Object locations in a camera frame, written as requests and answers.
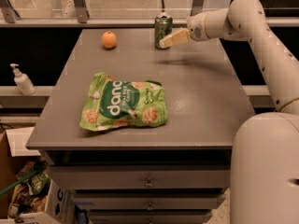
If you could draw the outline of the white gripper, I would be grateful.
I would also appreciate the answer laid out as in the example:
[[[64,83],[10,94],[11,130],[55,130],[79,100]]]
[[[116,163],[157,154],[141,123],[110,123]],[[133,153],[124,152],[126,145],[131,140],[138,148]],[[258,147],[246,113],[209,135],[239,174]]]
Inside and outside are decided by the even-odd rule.
[[[174,33],[165,36],[159,41],[161,48],[169,48],[180,44],[185,44],[190,39],[199,42],[208,40],[206,34],[206,16],[207,14],[199,13],[194,16],[190,16],[186,19],[187,28],[180,28]]]

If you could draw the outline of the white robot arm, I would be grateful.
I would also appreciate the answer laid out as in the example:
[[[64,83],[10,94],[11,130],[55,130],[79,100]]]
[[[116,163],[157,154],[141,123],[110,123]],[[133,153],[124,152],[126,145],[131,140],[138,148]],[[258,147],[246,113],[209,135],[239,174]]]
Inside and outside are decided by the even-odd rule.
[[[212,38],[249,43],[275,111],[238,129],[231,159],[231,224],[299,224],[299,62],[271,31],[259,0],[187,19],[163,48]]]

